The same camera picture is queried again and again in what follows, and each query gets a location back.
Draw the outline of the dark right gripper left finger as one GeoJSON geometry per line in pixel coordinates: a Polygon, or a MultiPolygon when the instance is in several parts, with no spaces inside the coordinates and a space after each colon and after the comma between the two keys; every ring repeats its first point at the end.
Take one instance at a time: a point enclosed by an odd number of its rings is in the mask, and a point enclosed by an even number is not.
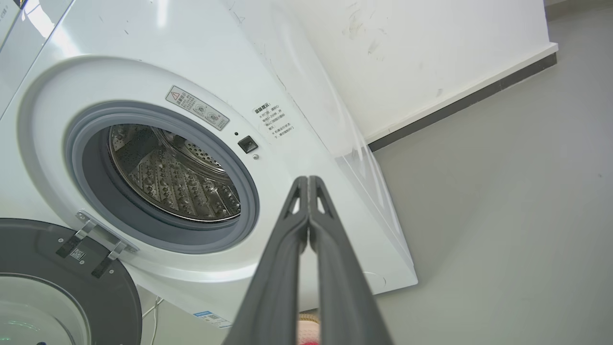
{"type": "Polygon", "coordinates": [[[308,243],[308,179],[293,182],[226,345],[295,345],[300,257],[308,243]]]}

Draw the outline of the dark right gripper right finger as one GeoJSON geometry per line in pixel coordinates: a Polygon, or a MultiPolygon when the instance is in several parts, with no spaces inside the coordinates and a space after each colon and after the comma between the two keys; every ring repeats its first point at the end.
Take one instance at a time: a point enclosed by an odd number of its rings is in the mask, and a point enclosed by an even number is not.
{"type": "Polygon", "coordinates": [[[309,177],[309,244],[318,256],[320,342],[391,345],[393,340],[323,180],[309,177]]]}

